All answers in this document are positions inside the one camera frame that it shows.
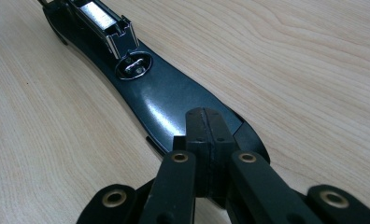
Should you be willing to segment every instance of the metal latch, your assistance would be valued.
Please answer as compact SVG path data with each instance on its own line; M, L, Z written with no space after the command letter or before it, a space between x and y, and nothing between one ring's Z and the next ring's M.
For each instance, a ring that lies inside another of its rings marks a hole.
M100 1L68 1L81 18L107 45L116 59L138 48L132 23L124 16L119 17Z
M144 51L128 53L116 66L116 76L123 80L141 77L152 66L152 56Z

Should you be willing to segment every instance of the screw hole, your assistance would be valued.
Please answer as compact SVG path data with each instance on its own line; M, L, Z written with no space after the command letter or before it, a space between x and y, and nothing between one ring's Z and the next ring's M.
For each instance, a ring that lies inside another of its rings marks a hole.
M250 153L242 153L238 157L243 162L255 162L255 161L257 161L257 158L254 157L253 155L251 155Z
M138 74L141 74L141 73L143 73L143 72L144 72L144 69L143 69L143 68L141 68L141 67L139 67L139 68L137 68L135 71L136 71Z
M177 153L172 156L172 159L175 162L185 162L188 160L188 155L183 153Z
M126 201L127 195L122 189L114 189L103 197L105 207L117 207Z
M332 207L336 208L349 207L349 201L345 197L334 191L331 190L322 191L320 193L320 197L325 203L328 203Z
M128 57L128 58L126 58L126 63L131 63L133 60L132 60L132 58L130 58L130 57Z

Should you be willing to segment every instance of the wood grain surface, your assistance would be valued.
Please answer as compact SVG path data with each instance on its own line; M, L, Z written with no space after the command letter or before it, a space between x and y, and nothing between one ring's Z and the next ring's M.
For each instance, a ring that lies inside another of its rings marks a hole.
M104 1L137 37L244 117L303 193L337 186L370 207L370 0ZM0 223L75 223L160 159L105 76L36 0L0 1ZM229 223L198 200L196 223Z

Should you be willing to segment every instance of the clamp jaw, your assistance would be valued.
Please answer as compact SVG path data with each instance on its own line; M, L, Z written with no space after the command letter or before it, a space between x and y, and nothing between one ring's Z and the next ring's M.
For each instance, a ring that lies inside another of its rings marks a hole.
M186 136L175 139L155 179L132 189L101 189L78 224L193 223L196 197L228 212L232 223L370 223L370 209L342 189L291 189L256 152L241 150L222 116L196 108L186 115Z

